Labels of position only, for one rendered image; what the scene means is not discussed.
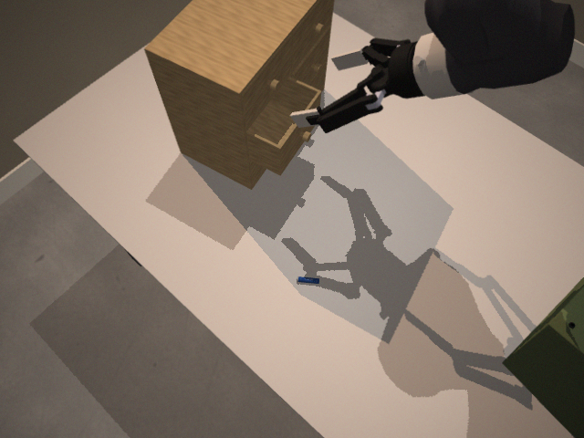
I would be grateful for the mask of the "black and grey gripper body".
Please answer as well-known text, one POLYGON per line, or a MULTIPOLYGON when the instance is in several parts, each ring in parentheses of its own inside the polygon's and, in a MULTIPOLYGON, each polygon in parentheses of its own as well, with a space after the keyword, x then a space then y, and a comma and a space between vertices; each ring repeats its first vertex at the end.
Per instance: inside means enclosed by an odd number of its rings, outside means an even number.
POLYGON ((384 74, 380 78, 371 82, 367 88, 372 94, 385 89, 384 98, 390 95, 397 95, 404 99, 423 97, 420 88, 413 74, 413 57, 418 41, 396 47, 389 57, 388 66, 378 64, 368 75, 378 68, 382 68, 384 74))

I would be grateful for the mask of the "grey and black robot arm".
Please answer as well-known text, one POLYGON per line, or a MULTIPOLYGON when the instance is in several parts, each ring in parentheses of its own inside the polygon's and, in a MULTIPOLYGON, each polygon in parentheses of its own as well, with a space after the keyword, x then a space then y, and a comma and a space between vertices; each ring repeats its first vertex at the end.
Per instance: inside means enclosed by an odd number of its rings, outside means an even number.
POLYGON ((532 84, 562 72, 572 52, 575 18, 569 4, 425 0, 424 10, 433 33, 421 36, 412 63, 430 99, 532 84))

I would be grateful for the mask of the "brown wooden chest of drawers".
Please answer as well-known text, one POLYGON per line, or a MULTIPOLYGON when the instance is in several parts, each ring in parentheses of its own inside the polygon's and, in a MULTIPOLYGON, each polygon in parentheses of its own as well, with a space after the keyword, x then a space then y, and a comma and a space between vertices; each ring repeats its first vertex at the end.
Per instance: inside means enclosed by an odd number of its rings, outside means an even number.
POLYGON ((180 152, 252 190, 242 93, 318 0, 192 0, 145 48, 180 152))

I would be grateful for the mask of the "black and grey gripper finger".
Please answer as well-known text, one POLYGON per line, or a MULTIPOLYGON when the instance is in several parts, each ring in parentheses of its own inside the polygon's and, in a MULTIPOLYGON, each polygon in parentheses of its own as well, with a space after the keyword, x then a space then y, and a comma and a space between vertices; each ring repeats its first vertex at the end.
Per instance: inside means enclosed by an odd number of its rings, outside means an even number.
POLYGON ((385 89, 375 94, 367 94, 364 88, 383 74, 382 68, 378 68, 369 77, 358 83, 354 90, 329 104, 326 108, 317 107, 316 109, 292 112, 290 117, 299 128, 319 125, 325 133, 329 133, 354 120, 380 112, 383 110, 381 102, 386 93, 385 89))
POLYGON ((411 43, 410 39, 396 41, 389 39, 373 38, 369 46, 359 48, 335 55, 331 58, 338 70, 354 68, 365 65, 370 62, 370 65, 376 67, 382 64, 384 67, 388 66, 389 56, 397 46, 411 43))

